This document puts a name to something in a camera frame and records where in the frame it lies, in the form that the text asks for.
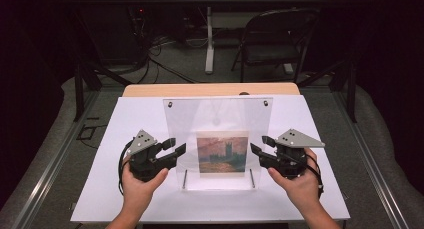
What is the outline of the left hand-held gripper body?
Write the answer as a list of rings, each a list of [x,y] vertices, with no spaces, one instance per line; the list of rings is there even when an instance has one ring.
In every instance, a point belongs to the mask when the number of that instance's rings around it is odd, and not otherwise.
[[[157,154],[161,152],[162,145],[145,130],[140,130],[133,138],[126,151],[129,156],[130,171],[134,177],[143,182],[153,179],[163,167],[161,158]]]

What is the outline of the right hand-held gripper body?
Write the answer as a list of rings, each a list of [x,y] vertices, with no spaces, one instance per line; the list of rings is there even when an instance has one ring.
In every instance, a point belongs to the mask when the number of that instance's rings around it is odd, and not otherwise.
[[[276,151],[274,155],[270,154],[273,157],[271,166],[264,168],[274,168],[287,179],[294,179],[309,169],[318,180],[321,179],[319,169],[308,165],[305,149],[322,148],[325,146],[323,142],[295,129],[289,129],[274,140]]]

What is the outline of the clear acrylic photo frame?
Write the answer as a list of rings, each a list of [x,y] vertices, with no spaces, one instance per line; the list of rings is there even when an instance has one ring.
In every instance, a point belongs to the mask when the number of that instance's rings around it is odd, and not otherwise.
[[[250,144],[260,146],[268,133],[273,99],[270,97],[204,97],[166,99],[164,109],[169,135],[186,144],[177,162],[178,183],[184,190],[254,190],[259,186],[261,167]],[[247,131],[246,169],[243,173],[199,172],[196,133],[200,131]]]

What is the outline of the painting print card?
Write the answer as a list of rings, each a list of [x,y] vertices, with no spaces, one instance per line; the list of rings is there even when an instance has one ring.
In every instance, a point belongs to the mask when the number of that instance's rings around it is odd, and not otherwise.
[[[200,131],[196,133],[199,172],[243,173],[246,169],[247,131]]]

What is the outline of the person's left hand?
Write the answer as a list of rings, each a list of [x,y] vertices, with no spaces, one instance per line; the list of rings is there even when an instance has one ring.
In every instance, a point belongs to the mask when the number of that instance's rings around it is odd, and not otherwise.
[[[130,171],[129,156],[124,158],[123,164],[123,211],[131,214],[142,214],[149,206],[155,190],[167,178],[168,169],[162,169],[153,179],[143,182],[136,179]]]

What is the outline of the person's right hand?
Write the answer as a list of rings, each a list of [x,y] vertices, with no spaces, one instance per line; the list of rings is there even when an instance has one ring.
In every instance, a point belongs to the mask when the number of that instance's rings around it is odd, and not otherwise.
[[[303,175],[292,180],[283,177],[274,168],[269,168],[268,173],[304,217],[323,211],[318,198],[318,180],[311,170],[306,169]]]

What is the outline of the white board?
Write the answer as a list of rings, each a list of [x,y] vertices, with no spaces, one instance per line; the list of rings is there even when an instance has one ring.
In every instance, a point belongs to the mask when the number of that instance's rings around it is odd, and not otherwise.
[[[301,95],[243,95],[273,99],[268,135],[275,137],[298,129],[317,137],[314,120]],[[164,101],[204,97],[121,97],[118,99],[87,181],[71,216],[80,223],[105,223],[120,211],[118,159],[136,133],[144,129],[154,138],[171,137]],[[141,220],[147,224],[244,224],[298,222],[302,218],[283,190],[261,168],[254,190],[184,190],[178,183],[177,166],[154,192]]]

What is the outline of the wooden table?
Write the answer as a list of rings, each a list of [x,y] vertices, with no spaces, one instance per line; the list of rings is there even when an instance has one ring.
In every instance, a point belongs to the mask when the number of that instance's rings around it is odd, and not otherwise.
[[[123,97],[194,97],[283,94],[299,95],[295,83],[198,83],[133,84],[124,89]]]

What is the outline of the black folding chair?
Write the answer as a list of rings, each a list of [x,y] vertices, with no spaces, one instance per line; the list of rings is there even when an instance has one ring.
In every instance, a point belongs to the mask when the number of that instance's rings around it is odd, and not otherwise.
[[[294,64],[296,82],[318,19],[314,8],[269,10],[254,16],[243,30],[231,70],[240,63],[243,82],[246,67]]]

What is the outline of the aluminium rail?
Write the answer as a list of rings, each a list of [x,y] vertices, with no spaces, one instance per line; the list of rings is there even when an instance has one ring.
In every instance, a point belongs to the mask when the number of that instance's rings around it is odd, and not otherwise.
[[[83,118],[96,102],[98,95],[98,92],[84,94],[84,111],[77,121],[74,121],[74,96],[65,96],[65,102],[45,141],[11,196],[14,216],[10,229],[29,229],[65,162],[72,141],[82,128]]]
[[[398,206],[392,190],[389,188],[383,174],[381,173],[358,125],[351,120],[351,117],[347,112],[347,103],[344,101],[343,94],[341,92],[334,92],[333,98],[341,111],[342,117],[349,127],[350,133],[353,135],[356,143],[358,144],[359,156],[373,184],[376,194],[378,195],[378,198],[393,226],[393,229],[410,229]]]

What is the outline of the black metal frame stand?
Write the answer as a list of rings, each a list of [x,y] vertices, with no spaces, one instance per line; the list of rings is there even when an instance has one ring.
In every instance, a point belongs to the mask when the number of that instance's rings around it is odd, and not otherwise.
[[[74,70],[76,99],[76,113],[74,121],[78,121],[85,111],[84,86],[87,85],[90,90],[94,91],[99,91],[103,87],[103,84],[97,76],[97,72],[100,72],[123,86],[131,84],[129,80],[124,79],[98,63],[90,60],[78,59]]]
[[[328,73],[333,73],[329,88],[331,91],[340,92],[343,88],[346,92],[346,112],[353,123],[356,123],[355,100],[356,100],[356,63],[351,60],[337,61],[335,64],[314,73],[311,77],[297,83],[298,87],[306,87],[322,78]]]

